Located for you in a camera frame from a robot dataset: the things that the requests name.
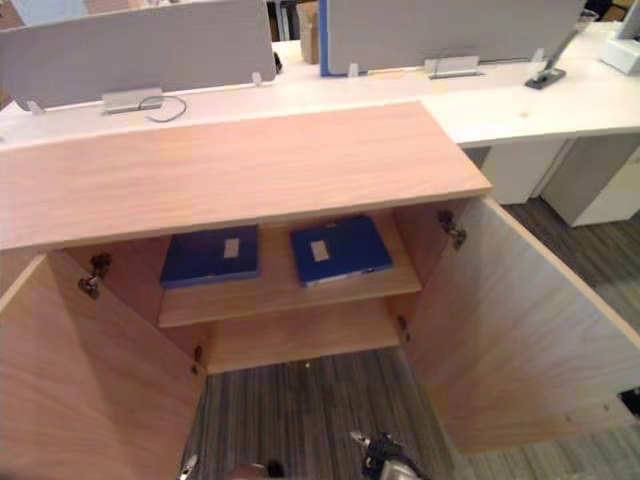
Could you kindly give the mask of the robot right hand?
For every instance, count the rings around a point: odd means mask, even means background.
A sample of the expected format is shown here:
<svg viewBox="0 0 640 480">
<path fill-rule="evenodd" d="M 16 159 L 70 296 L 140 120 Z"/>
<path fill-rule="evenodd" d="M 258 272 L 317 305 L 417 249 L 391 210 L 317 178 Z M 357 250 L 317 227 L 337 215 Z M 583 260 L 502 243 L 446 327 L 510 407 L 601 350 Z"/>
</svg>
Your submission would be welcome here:
<svg viewBox="0 0 640 480">
<path fill-rule="evenodd" d="M 364 449 L 361 474 L 365 479 L 428 479 L 423 470 L 404 450 L 402 444 L 388 433 L 369 436 L 360 431 L 352 431 L 351 439 Z"/>
</svg>

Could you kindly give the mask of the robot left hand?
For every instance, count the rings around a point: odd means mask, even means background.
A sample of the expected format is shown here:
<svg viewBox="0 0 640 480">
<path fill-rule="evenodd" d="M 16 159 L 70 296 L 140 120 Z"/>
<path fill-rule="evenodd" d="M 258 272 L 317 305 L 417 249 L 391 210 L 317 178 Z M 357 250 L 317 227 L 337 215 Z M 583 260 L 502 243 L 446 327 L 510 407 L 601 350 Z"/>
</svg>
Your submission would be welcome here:
<svg viewBox="0 0 640 480">
<path fill-rule="evenodd" d="M 183 462 L 176 476 L 179 480 L 191 479 L 194 471 L 198 466 L 200 457 L 197 454 L 191 454 Z M 235 467 L 224 479 L 274 479 L 285 478 L 285 469 L 281 462 L 271 460 L 266 464 L 250 463 Z"/>
</svg>

